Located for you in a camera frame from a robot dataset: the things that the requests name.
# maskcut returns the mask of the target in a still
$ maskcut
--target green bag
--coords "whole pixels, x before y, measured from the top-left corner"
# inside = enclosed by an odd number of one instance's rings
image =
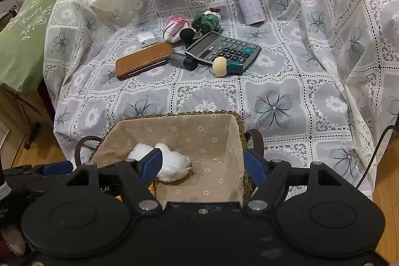
[[[25,0],[0,32],[0,86],[27,95],[43,80],[44,38],[56,0]]]

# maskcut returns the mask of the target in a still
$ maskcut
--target black cable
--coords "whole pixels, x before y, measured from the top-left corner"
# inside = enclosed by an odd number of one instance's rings
[[[376,156],[376,154],[377,154],[378,148],[380,148],[381,142],[382,142],[382,140],[384,139],[385,134],[386,134],[389,130],[399,131],[399,126],[395,126],[395,125],[387,126],[387,127],[385,128],[385,130],[382,132],[382,135],[381,135],[381,137],[380,137],[380,140],[378,140],[377,146],[376,146],[376,148],[375,148],[375,150],[374,150],[374,152],[373,152],[372,158],[370,159],[370,162],[369,162],[369,164],[368,164],[368,166],[367,166],[365,172],[363,173],[362,178],[360,179],[360,181],[359,181],[358,184],[356,185],[356,188],[359,188],[359,186],[362,184],[363,180],[366,178],[367,173],[369,172],[369,169],[370,169],[370,167],[372,166],[372,163],[373,163],[373,161],[374,161],[374,158],[375,158],[375,156]]]

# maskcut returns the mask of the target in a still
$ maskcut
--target basket handle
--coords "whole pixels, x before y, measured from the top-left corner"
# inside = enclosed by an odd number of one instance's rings
[[[253,149],[257,154],[263,157],[263,153],[265,148],[263,146],[263,137],[261,133],[257,129],[250,129],[244,133],[245,139],[247,142],[251,139],[253,141]]]
[[[100,137],[96,137],[95,135],[89,135],[87,137],[83,137],[76,145],[75,148],[75,164],[76,167],[79,167],[82,164],[82,160],[80,159],[80,150],[82,149],[84,143],[89,140],[95,140],[101,142],[102,139]]]

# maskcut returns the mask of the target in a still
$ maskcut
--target calculator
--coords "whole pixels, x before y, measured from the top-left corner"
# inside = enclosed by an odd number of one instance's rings
[[[189,46],[186,49],[186,54],[208,66],[212,66],[216,57],[242,62],[243,71],[246,71],[256,59],[260,50],[259,45],[224,37],[211,31]]]

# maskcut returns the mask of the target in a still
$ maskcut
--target white cotton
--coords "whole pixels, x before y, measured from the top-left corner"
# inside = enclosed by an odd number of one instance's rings
[[[144,143],[138,143],[133,150],[130,152],[128,159],[135,159],[137,161],[142,160],[146,154],[148,154],[153,148],[150,145]]]
[[[162,168],[159,171],[157,178],[161,182],[174,182],[185,177],[191,170],[191,159],[179,152],[171,151],[164,143],[157,143],[155,148],[162,151]],[[130,152],[128,158],[141,160],[153,148],[144,143],[137,144]]]

